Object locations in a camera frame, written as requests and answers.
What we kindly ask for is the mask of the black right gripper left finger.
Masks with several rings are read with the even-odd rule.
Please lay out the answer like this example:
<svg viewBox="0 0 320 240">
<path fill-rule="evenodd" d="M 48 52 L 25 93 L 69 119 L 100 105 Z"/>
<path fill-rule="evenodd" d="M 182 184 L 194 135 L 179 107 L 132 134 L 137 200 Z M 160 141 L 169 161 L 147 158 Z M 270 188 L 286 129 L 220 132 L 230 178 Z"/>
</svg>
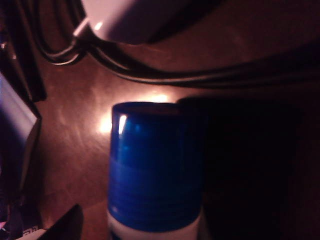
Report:
<svg viewBox="0 0 320 240">
<path fill-rule="evenodd" d="M 80 240 L 83 229 L 83 211 L 75 204 L 38 240 Z"/>
</svg>

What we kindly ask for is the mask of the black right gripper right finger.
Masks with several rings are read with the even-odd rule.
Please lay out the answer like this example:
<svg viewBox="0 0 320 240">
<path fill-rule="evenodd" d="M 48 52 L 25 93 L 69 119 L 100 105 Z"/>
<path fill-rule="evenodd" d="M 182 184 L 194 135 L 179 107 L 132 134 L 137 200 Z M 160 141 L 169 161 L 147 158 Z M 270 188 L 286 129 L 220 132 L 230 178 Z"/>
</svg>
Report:
<svg viewBox="0 0 320 240">
<path fill-rule="evenodd" d="M 284 240 L 300 111 L 257 99 L 185 97 L 207 117 L 206 240 Z"/>
</svg>

